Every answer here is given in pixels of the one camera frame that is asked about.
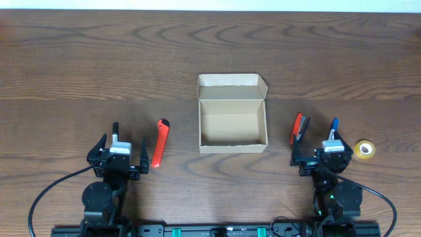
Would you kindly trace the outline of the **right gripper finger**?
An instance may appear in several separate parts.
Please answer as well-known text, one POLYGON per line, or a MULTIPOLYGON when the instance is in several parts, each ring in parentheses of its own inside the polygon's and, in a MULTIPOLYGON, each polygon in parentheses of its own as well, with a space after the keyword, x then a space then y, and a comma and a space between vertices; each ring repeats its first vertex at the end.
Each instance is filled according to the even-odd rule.
POLYGON ((292 150, 291 150, 291 159, 290 159, 290 165, 293 166, 299 166, 301 163, 301 150, 300 150, 300 143, 297 139, 296 135, 294 134, 292 137, 292 150))
POLYGON ((339 140, 341 143, 342 143, 342 145, 343 145, 343 147, 344 147, 344 152, 351 152, 351 148, 349 147, 349 145, 344 141, 344 139, 340 136, 340 134, 339 134, 339 131, 338 130, 336 130, 335 132, 334 132, 334 138, 336 139, 336 140, 339 140))

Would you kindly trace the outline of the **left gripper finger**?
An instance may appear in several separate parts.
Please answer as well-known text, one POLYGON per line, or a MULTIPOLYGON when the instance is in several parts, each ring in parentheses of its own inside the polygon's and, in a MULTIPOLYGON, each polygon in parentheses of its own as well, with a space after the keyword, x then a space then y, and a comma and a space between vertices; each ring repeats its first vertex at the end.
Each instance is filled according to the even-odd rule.
POLYGON ((139 156, 139 172, 141 174, 149 173, 149 156, 147 154, 145 139, 142 140, 141 145, 141 152, 139 156))
POLYGON ((103 134, 101 139, 98 141, 96 145, 88 152, 88 157, 99 157, 102 153, 102 149, 105 147, 107 140, 107 135, 103 134))

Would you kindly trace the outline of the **blue marker pen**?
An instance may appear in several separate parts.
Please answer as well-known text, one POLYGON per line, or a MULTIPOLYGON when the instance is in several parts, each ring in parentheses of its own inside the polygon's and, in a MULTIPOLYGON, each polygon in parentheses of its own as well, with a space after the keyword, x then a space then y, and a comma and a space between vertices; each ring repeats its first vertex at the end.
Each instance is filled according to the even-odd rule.
POLYGON ((334 132, 337 130, 338 125, 339 125, 339 119, 334 118, 333 121, 332 121, 331 128, 330 128, 330 133, 329 133, 329 136, 328 136, 329 140, 335 140, 334 132))

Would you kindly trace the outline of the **black marker pen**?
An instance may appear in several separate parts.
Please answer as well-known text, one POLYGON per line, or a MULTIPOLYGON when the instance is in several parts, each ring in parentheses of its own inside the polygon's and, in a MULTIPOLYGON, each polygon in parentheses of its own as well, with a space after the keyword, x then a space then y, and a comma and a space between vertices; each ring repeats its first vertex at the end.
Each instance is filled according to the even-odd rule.
POLYGON ((119 136, 119 125, 118 122, 112 124, 112 142, 117 142, 119 136))

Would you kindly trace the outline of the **yellow tape roll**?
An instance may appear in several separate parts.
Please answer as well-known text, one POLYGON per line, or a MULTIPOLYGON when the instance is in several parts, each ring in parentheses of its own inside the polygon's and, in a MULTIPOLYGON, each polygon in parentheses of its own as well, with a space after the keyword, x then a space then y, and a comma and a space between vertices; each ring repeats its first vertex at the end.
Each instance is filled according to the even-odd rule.
POLYGON ((374 144, 368 140, 361 140, 354 146, 354 152, 361 159, 369 159, 376 153, 374 144))

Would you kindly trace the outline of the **red stapler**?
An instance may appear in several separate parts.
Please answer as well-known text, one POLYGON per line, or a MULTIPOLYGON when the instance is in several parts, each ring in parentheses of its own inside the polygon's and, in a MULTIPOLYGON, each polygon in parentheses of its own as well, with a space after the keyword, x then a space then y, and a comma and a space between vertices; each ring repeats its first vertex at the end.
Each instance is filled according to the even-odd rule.
POLYGON ((303 141, 303 136, 308 128, 309 122, 310 117, 307 117, 302 113, 297 113, 289 141, 291 145, 293 144, 294 140, 296 140, 298 143, 303 141))

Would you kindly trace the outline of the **red utility knife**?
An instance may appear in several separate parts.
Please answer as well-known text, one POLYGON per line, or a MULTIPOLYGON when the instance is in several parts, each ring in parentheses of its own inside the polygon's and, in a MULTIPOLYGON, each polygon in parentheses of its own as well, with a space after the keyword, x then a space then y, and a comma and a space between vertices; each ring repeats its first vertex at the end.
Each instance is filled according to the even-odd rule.
POLYGON ((153 154, 153 160, 151 166, 153 168, 158 168, 161 165, 161 161, 164 155, 164 149, 166 145, 166 141, 168 139, 168 134, 170 131, 170 123, 166 119, 160 119, 158 121, 158 138, 155 146, 155 151, 153 154))

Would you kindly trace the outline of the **brown cardboard box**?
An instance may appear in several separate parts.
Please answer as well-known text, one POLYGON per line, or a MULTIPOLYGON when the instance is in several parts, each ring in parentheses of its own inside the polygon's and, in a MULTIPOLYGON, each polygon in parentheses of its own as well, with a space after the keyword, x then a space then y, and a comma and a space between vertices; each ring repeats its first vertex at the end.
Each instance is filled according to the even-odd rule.
POLYGON ((260 74, 198 75, 199 152, 262 153, 267 91, 260 74))

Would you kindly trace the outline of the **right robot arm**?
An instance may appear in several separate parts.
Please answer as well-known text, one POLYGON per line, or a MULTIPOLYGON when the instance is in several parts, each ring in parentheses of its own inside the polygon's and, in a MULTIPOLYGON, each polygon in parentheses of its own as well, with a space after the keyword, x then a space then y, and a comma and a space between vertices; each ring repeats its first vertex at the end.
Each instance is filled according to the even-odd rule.
POLYGON ((314 150, 314 155, 301 154, 303 133, 291 135, 292 167, 300 176, 309 176, 313 183, 313 208, 317 217, 307 223, 294 225, 300 236, 357 236, 355 219, 360 216, 361 185, 340 177, 347 168, 353 151, 336 130, 332 137, 314 150))

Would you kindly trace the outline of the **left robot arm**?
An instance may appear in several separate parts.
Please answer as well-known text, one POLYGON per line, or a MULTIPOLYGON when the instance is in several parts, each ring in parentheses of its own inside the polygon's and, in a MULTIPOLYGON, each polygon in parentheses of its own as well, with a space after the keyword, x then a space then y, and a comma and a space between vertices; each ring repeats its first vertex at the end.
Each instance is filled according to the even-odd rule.
POLYGON ((131 164, 132 145, 120 142, 112 135, 112 144, 106 148, 107 135, 87 154, 87 162, 101 180, 88 185, 82 194, 84 219, 80 225, 80 236, 137 236, 136 226, 122 216, 124 200, 130 180, 139 180, 141 174, 149 172, 149 157, 145 142, 141 145, 139 165, 131 164))

